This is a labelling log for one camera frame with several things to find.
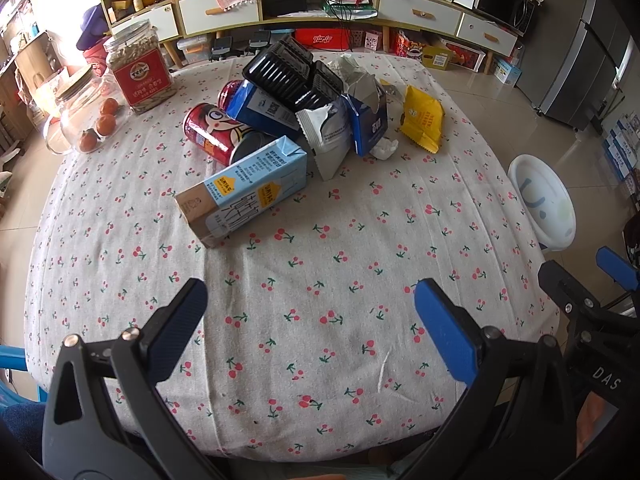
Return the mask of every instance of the tablecloth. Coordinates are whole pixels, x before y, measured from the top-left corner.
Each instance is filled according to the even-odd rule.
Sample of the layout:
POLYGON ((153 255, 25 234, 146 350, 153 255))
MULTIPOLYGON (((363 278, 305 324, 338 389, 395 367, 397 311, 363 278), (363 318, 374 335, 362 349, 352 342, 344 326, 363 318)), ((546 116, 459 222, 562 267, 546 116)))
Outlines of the tablecloth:
MULTIPOLYGON (((440 151, 398 132, 391 99, 388 135, 399 148, 389 160, 350 153, 327 182, 310 162, 305 189, 215 249, 174 201, 216 168, 184 137, 182 118, 215 102, 247 58, 182 70, 172 99, 91 155, 65 157, 26 290, 26 354, 40 384, 65 335, 90 342, 142 326, 195 276, 209 306, 158 385, 170 411, 208 453, 322 460, 433 428, 462 394, 415 312, 421 278, 434 277, 480 326, 524 340, 554 332, 558 311, 536 279, 543 256, 482 135, 418 62, 356 59, 442 102, 440 151)), ((107 386, 133 430, 116 381, 107 386)))

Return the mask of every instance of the cabinet leg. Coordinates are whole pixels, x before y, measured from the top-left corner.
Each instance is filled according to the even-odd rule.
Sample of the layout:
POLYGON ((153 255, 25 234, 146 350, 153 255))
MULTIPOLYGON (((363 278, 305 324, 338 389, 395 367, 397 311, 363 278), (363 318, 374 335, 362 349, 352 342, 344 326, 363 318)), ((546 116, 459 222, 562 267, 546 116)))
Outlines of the cabinet leg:
POLYGON ((491 70, 491 63, 494 60, 494 53, 490 50, 486 55, 486 61, 484 63, 484 73, 488 74, 489 70, 491 70))
POLYGON ((178 52, 176 51, 175 47, 174 47, 174 42, 173 41, 167 41, 165 43, 163 43, 166 51, 169 53, 169 56, 171 56, 172 61, 175 63, 175 65, 178 68, 182 68, 182 61, 180 60, 180 57, 178 56, 178 52))
POLYGON ((386 25, 382 26, 382 49, 386 52, 389 53, 391 46, 389 43, 389 27, 387 27, 386 25))

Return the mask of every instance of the bolt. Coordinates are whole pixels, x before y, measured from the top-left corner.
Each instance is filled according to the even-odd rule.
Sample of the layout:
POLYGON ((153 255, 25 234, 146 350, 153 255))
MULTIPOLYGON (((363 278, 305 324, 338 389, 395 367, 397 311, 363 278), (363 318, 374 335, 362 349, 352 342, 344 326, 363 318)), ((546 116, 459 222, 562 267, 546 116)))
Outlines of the bolt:
POLYGON ((542 342, 549 348, 553 348, 554 346, 556 346, 556 338, 549 334, 545 334, 542 336, 542 342))
POLYGON ((489 325, 482 329, 482 334, 484 334, 484 337, 487 339, 498 339, 502 335, 502 332, 500 332, 495 326, 489 325))
POLYGON ((137 339, 139 335, 140 335, 140 330, 137 329, 135 326, 132 326, 130 328, 127 328, 124 332, 122 332, 121 337, 124 339, 124 341, 133 341, 134 339, 137 339))
POLYGON ((72 346, 76 346, 79 340, 80 338, 78 337, 78 334, 69 334, 64 338, 62 343, 64 346, 71 348, 72 346))

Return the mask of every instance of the jar of sunflower seeds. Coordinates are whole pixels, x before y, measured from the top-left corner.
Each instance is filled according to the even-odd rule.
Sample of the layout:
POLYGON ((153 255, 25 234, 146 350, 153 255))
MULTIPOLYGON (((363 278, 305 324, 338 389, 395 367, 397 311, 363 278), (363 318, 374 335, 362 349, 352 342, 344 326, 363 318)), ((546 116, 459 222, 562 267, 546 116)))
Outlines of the jar of sunflower seeds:
POLYGON ((107 66, 136 114, 151 110, 178 89, 167 70, 149 20, 129 25, 104 43, 107 66))

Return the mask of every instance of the drawer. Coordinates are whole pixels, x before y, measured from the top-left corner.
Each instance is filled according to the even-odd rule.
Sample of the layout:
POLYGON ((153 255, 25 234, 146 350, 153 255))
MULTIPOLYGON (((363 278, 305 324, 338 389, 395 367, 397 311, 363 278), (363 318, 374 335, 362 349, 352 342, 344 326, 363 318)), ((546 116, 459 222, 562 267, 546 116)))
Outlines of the drawer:
POLYGON ((115 34, 123 28, 129 27, 129 25, 132 25, 133 23, 141 22, 142 20, 149 20, 149 22, 151 22, 151 25, 156 28, 158 39, 160 41, 178 36, 178 27, 175 24, 174 11, 171 4, 156 7, 155 9, 151 9, 140 14, 139 16, 134 16, 130 20, 116 25, 111 29, 111 31, 115 34))
POLYGON ((178 0, 178 5, 187 36, 239 23, 258 22, 258 2, 247 2, 213 15, 206 14, 206 11, 220 8, 216 0, 178 0))
POLYGON ((511 55, 517 39, 515 34, 502 30, 495 23, 486 22, 466 12, 462 15, 456 36, 504 56, 511 55))
POLYGON ((433 0, 380 0, 381 20, 409 23, 450 36, 455 35, 462 12, 433 0))

